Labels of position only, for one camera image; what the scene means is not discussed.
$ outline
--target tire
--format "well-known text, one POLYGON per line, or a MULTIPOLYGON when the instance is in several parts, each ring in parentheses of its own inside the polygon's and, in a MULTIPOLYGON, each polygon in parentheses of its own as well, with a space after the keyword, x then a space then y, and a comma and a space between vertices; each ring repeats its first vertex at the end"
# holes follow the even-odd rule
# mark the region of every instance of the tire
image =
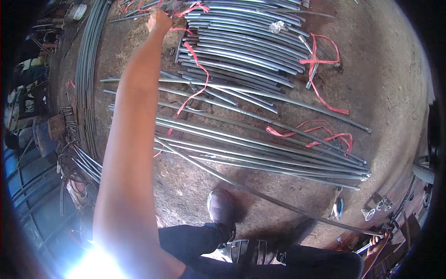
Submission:
POLYGON ((428 167, 421 165, 422 162, 427 161, 427 156, 421 156, 415 159, 413 162, 412 170, 413 174, 415 174, 419 179, 427 182, 429 184, 434 183, 435 174, 434 171, 428 167))
POLYGON ((425 193, 423 197, 423 207, 428 208, 430 205, 430 193, 425 193))

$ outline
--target shoe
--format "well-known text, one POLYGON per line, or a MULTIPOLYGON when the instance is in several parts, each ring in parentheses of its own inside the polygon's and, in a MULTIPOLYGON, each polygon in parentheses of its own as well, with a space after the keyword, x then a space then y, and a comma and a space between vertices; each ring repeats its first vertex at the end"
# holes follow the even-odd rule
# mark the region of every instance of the shoe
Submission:
POLYGON ((207 197, 207 210, 213 223, 232 228, 235 225, 234 208, 234 201, 223 189, 212 191, 207 197))
POLYGON ((298 224, 293 231, 293 245, 300 245, 313 232, 317 224, 318 222, 314 219, 307 219, 298 224))

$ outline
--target workshop floor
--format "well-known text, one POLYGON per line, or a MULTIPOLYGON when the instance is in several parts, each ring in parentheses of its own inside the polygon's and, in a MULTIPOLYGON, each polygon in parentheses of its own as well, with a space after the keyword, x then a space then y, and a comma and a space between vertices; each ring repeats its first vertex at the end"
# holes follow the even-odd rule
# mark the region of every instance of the workshop floor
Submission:
MULTIPOLYGON (((335 19, 306 15, 304 17, 307 22, 303 24, 302 29, 332 39, 340 51, 343 70, 337 71, 331 65, 320 66, 315 79, 316 85, 329 104, 349 109, 349 117, 370 127, 372 133, 368 134, 349 124, 323 117, 319 113, 292 104, 276 102, 279 115, 242 101, 240 107, 280 120, 290 126, 297 126, 307 119, 325 119, 336 131, 351 133, 354 139, 353 153, 369 162, 372 176, 368 181, 358 183, 360 191, 346 189, 342 192, 345 203, 342 222, 361 228, 379 225, 383 221, 386 222, 385 218, 389 212, 377 212, 371 221, 365 222, 361 208, 369 202, 375 192, 382 196, 387 195, 393 201, 394 208, 397 208, 406 193, 412 178, 410 165, 414 155, 424 152, 422 148, 418 151, 418 144, 420 138, 425 137, 423 127, 426 123, 429 88, 426 74, 428 65, 420 42, 409 27, 404 14, 392 1, 364 0, 356 4, 351 0, 335 0, 329 3, 312 0, 310 5, 312 11, 333 14, 335 19)), ((115 90, 117 83, 103 84, 99 83, 99 79, 119 77, 126 62, 148 35, 144 25, 147 17, 117 23, 109 22, 119 17, 119 9, 114 3, 102 31, 95 68, 96 146, 101 163, 112 116, 107 106, 114 103, 114 96, 104 93, 103 89, 115 90)), ((183 21, 176 19, 174 25, 182 27, 183 21)), ((69 46, 76 28, 77 26, 73 26, 66 30, 65 38, 61 40, 58 49, 61 64, 54 66, 51 71, 50 104, 53 112, 57 112, 60 106, 68 105, 65 95, 66 83, 69 79, 74 80, 77 52, 82 37, 81 30, 73 45, 69 46), (62 58, 67 49, 69 49, 68 54, 62 58)), ((163 45, 162 69, 174 74, 180 68, 173 63, 180 36, 181 31, 169 32, 163 45)), ((335 58, 330 43, 318 41, 318 46, 325 49, 327 58, 335 58)), ((314 91, 305 89, 306 81, 307 74, 298 75, 294 81, 295 88, 286 93, 298 101, 323 108, 314 91)), ((172 84, 163 86, 187 90, 186 86, 175 87, 172 84)), ((70 89, 69 93, 72 98, 74 91, 70 89)), ((169 102, 185 100, 165 92, 160 92, 160 99, 169 102)), ((266 127, 265 123, 236 112, 199 104, 197 101, 193 106, 258 128, 266 127)), ((172 116, 174 110, 162 108, 160 113, 172 116)), ((199 116, 187 116, 187 120, 264 138, 264 135, 260 136, 199 116)), ((182 135, 174 132, 173 136, 182 135)), ((183 138, 200 140, 186 134, 183 138)), ((273 137, 268 140, 280 142, 273 137)), ((301 216, 291 211, 231 189, 230 186, 175 155, 162 154, 154 160, 156 163, 153 183, 157 215, 162 226, 202 225, 209 221, 206 199, 208 193, 215 187, 228 189, 244 213, 240 216, 240 223, 237 224, 237 238, 285 234, 302 220, 301 216)), ((209 165, 246 186, 314 214, 328 216, 331 212, 335 195, 333 187, 264 171, 209 165)), ((423 184, 418 181, 414 187, 415 197, 411 203, 420 205, 422 187, 423 184)), ((419 209, 419 206, 414 207, 411 212, 419 213, 419 209)), ((343 229, 319 224, 304 244, 332 247, 336 245, 336 238, 342 233, 343 229)))

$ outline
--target wooden block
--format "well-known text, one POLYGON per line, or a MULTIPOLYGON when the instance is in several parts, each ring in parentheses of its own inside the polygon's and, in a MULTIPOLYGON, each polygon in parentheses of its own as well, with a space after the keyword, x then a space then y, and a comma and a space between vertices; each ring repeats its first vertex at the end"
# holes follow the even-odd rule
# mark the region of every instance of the wooden block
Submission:
POLYGON ((65 120, 61 113, 48 119, 48 133, 51 139, 56 139, 65 133, 65 120))

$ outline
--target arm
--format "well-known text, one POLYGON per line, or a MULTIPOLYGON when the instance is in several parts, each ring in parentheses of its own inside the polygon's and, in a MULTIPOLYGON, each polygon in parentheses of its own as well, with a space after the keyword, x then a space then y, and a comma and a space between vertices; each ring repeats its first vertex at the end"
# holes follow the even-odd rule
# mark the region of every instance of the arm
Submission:
POLYGON ((178 278, 185 269, 160 247, 152 184, 161 47, 171 25, 155 9, 149 37, 122 73, 93 220, 95 243, 132 278, 178 278))
POLYGON ((360 277, 361 279, 363 279, 367 274, 367 272, 369 272, 369 270, 372 268, 373 264, 376 261, 376 258, 378 258, 378 255, 386 246, 388 240, 389 240, 388 232, 385 233, 384 240, 381 242, 379 237, 373 236, 372 238, 370 238, 371 246, 367 249, 367 257, 364 260, 364 270, 360 277))

